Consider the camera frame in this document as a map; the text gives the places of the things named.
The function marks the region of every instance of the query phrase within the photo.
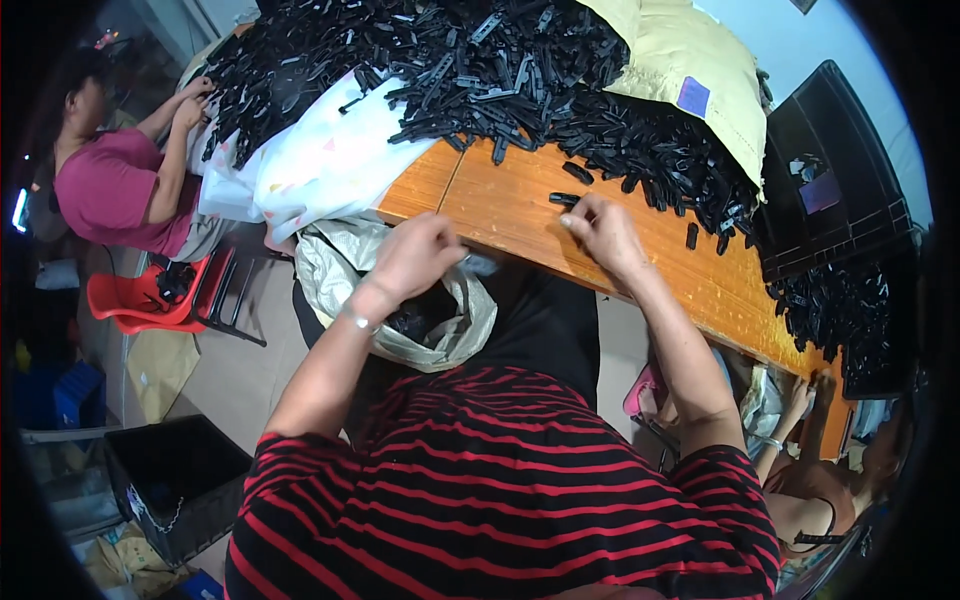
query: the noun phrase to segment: red and black striped shirt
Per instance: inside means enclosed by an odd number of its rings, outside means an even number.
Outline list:
[[[226,584],[246,598],[667,598],[774,592],[753,467],[714,446],[658,474],[576,393],[512,368],[398,382],[369,446],[266,435]]]

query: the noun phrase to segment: wooden table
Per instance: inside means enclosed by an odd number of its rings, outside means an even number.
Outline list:
[[[492,143],[479,141],[464,155],[437,143],[388,191],[381,218],[397,223],[425,210],[450,217],[466,244],[506,252],[541,265],[558,276],[631,301],[573,241],[558,218],[563,208],[547,201],[550,192],[583,195],[588,189],[627,206],[643,241],[674,296],[693,322],[711,339],[737,348],[780,369],[810,377],[828,364],[808,345],[798,352],[774,301],[764,290],[756,250],[745,250],[743,237],[730,242],[723,256],[716,237],[702,230],[694,251],[684,243],[692,211],[679,218],[673,210],[647,206],[642,187],[631,195],[620,180],[597,178],[589,188],[562,170],[566,156],[554,145],[536,153],[511,147],[500,166],[491,162]],[[575,161],[583,164],[580,158]],[[833,366],[839,374],[839,364]],[[821,456],[836,458],[848,435],[855,404],[840,397],[831,407]]]

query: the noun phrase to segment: silver bracelet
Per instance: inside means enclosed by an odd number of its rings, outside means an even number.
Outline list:
[[[763,442],[764,444],[771,445],[771,446],[773,446],[774,448],[776,448],[777,450],[783,452],[783,442],[780,442],[780,441],[778,441],[778,440],[774,440],[773,438],[768,438],[767,436],[758,436],[758,435],[754,435],[754,434],[750,434],[750,435],[754,436],[755,438],[757,438],[758,440],[760,440],[760,441]]]
[[[371,337],[376,335],[377,331],[383,327],[383,323],[377,325],[376,327],[371,327],[370,319],[362,317],[354,312],[353,302],[350,301],[351,299],[352,297],[347,298],[347,301],[344,302],[343,308],[340,309],[340,314],[344,315],[347,319],[353,322],[358,329],[366,330]]]

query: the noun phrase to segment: person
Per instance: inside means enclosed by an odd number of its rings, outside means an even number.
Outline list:
[[[627,210],[586,195],[572,235],[646,316],[683,422],[669,477],[600,418],[596,299],[544,272],[458,368],[399,379],[338,439],[371,336],[467,250],[398,227],[281,395],[228,545],[231,600],[770,597],[779,550],[739,414]]]
[[[44,145],[54,158],[53,187],[63,219],[82,238],[193,262],[210,254],[237,222],[197,211],[200,178],[186,172],[187,136],[205,121],[198,77],[135,128],[100,131],[108,61],[94,48],[70,53],[53,78]],[[156,141],[169,128],[166,152]],[[273,250],[292,253],[292,241]]]
[[[755,458],[756,474],[763,485],[770,517],[777,528],[780,555],[801,559],[823,549],[822,544],[797,542],[799,534],[843,536],[873,503],[896,483],[909,446],[912,419],[909,400],[897,402],[892,417],[877,429],[863,451],[863,471],[820,460],[820,446],[827,415],[836,392],[836,379],[829,371],[817,372],[812,387],[797,377],[786,411],[780,417],[771,441]],[[778,445],[803,418],[810,401],[808,433],[800,458],[794,459]]]

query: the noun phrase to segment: pink slipper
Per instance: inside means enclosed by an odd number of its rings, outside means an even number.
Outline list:
[[[623,398],[623,412],[628,417],[640,416],[644,420],[650,420],[660,411],[657,396],[666,396],[666,383],[657,363],[650,362],[640,372],[634,387]]]

